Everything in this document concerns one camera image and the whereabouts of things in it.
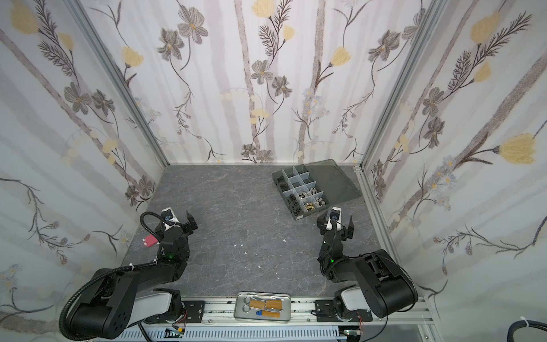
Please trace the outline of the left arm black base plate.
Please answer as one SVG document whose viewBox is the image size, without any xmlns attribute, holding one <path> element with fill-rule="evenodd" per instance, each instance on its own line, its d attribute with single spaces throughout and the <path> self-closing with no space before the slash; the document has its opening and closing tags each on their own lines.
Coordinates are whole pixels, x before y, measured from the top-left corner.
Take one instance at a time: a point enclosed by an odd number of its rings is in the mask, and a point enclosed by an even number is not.
<svg viewBox="0 0 547 342">
<path fill-rule="evenodd" d="M 201 323 L 205 313 L 205 301 L 180 301 L 170 305 L 164 314 L 167 323 Z"/>
</svg>

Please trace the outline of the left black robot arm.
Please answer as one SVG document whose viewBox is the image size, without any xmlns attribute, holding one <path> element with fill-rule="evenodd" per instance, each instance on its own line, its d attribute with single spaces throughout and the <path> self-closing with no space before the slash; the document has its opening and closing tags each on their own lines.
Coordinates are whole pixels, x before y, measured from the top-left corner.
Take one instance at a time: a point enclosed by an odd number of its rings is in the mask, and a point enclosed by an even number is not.
<svg viewBox="0 0 547 342">
<path fill-rule="evenodd" d="M 164 289 L 183 275 L 190 257 L 188 237 L 198 228 L 172 209 L 144 212 L 141 226 L 158 242 L 155 259 L 114 269 L 99 269 L 66 302 L 59 316 L 61 334 L 72 341 L 116 339 L 134 325 L 175 323 L 187 316 L 178 290 Z"/>
</svg>

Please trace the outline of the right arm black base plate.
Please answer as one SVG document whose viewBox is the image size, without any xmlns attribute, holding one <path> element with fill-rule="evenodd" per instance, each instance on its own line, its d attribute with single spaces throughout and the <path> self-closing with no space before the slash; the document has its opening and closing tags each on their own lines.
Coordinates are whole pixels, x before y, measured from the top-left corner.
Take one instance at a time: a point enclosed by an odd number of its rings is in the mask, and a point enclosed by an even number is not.
<svg viewBox="0 0 547 342">
<path fill-rule="evenodd" d="M 337 299 L 323 299 L 314 302 L 314 310 L 311 312 L 317 322 L 327 323 L 364 323 L 372 322 L 373 316 L 369 310 L 349 311 Z"/>
</svg>

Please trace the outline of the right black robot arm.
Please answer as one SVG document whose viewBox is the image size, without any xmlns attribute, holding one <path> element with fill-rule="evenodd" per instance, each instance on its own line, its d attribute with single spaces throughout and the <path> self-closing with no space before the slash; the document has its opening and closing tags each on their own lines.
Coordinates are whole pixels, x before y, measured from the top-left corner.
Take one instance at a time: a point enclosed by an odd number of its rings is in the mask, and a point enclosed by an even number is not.
<svg viewBox="0 0 547 342">
<path fill-rule="evenodd" d="M 318 262 L 321 274 L 333 283 L 355 282 L 336 292 L 334 314 L 348 319 L 350 314 L 369 311 L 378 318 L 409 311 L 417 303 L 418 293 L 407 272 L 384 250 L 358 256 L 343 253 L 343 242 L 353 237 L 354 224 L 340 222 L 341 211 L 333 209 L 316 220 L 323 244 Z"/>
</svg>

